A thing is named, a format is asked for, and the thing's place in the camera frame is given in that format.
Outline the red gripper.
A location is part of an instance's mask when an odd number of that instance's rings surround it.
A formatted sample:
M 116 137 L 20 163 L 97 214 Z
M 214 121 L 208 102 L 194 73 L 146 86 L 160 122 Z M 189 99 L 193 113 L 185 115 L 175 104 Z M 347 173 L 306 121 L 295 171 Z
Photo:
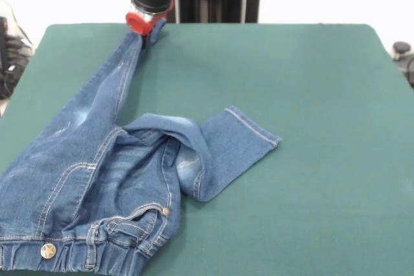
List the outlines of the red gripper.
M 167 13 L 149 14 L 141 11 L 128 12 L 125 16 L 127 25 L 133 32 L 141 35 L 142 48 L 148 48 L 155 43 L 155 34 L 152 32 L 156 25 L 165 19 Z

